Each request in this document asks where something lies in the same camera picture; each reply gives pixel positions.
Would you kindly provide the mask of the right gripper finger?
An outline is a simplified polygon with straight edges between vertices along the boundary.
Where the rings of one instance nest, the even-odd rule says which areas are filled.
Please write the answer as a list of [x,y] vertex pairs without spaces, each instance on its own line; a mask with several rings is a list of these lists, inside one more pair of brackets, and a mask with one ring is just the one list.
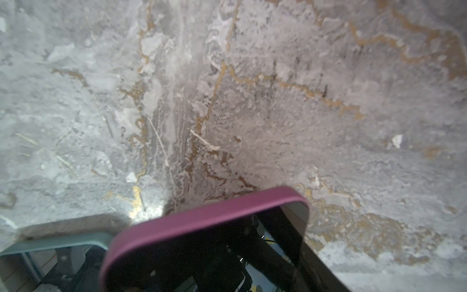
[[300,246],[291,291],[350,292],[305,242]]

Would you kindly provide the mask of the black phone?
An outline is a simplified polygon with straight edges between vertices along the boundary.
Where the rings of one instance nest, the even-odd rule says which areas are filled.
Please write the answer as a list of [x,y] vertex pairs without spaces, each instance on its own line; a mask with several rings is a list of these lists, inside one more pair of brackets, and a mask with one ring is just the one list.
[[119,234],[100,272],[104,292],[310,292],[300,266],[308,217],[290,187],[146,221]]
[[1,252],[2,292],[100,292],[113,236],[103,232],[18,242]]

